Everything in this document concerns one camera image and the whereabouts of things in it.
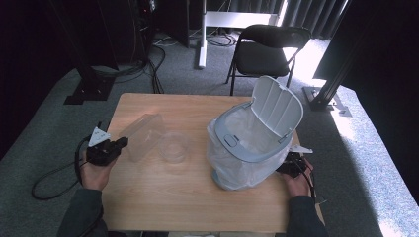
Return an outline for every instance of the chair backrest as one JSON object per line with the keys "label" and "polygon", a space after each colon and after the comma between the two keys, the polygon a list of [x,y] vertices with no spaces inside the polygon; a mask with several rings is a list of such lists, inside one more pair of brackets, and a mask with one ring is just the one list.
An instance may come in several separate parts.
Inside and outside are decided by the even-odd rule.
{"label": "chair backrest", "polygon": [[242,40],[252,40],[268,47],[297,47],[302,49],[310,38],[311,32],[305,28],[252,25],[240,34],[237,46]]}

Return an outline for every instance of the person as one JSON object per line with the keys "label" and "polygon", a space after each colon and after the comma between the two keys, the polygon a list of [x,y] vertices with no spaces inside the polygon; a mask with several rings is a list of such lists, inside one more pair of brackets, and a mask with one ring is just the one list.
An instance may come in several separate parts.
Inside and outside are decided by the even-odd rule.
{"label": "person", "polygon": [[[117,159],[105,167],[87,162],[80,168],[83,189],[77,190],[74,194],[57,236],[126,236],[119,232],[108,232],[107,225],[102,219],[102,189],[108,183],[112,167],[116,162]],[[309,177],[313,167],[308,161],[305,162],[309,167],[305,170],[305,174]],[[287,236],[328,236],[325,226],[317,216],[314,200],[308,195],[309,185],[305,177],[299,175],[292,178],[286,174],[282,176],[291,195]]]}

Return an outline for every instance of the trash can lid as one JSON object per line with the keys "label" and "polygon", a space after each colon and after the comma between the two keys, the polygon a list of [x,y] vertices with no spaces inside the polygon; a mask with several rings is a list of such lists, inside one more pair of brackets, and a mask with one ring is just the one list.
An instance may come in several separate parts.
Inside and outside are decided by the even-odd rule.
{"label": "trash can lid", "polygon": [[[244,148],[238,137],[231,134],[225,126],[228,115],[249,106],[256,118],[279,138],[279,146],[265,154],[255,154]],[[302,104],[295,94],[274,78],[262,76],[253,89],[252,101],[233,107],[220,115],[215,122],[215,133],[222,145],[236,158],[246,162],[260,162],[289,144],[302,115]]]}

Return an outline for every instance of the table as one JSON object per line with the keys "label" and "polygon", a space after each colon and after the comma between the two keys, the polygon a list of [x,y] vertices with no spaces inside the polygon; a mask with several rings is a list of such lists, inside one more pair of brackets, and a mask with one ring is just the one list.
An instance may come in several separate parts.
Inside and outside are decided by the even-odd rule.
{"label": "table", "polygon": [[201,29],[202,40],[199,67],[205,68],[207,62],[207,27],[246,28],[254,24],[277,26],[279,19],[280,13],[265,14],[207,11],[207,0],[203,0],[203,26]]}
{"label": "table", "polygon": [[207,125],[248,97],[123,94],[108,132],[112,140],[144,114],[191,139],[189,157],[164,162],[157,147],[137,163],[123,150],[103,191],[104,219],[114,230],[285,232],[288,199],[275,173],[254,189],[225,191],[211,179]]}

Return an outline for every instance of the sleeve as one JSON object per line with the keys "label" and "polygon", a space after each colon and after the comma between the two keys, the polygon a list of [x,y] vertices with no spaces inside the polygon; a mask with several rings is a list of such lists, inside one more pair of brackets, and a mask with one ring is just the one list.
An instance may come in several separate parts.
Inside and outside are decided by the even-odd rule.
{"label": "sleeve", "polygon": [[297,196],[290,199],[290,220],[287,236],[329,236],[323,223],[318,218],[314,201],[311,197]]}
{"label": "sleeve", "polygon": [[102,215],[102,192],[77,190],[56,236],[108,236]]}

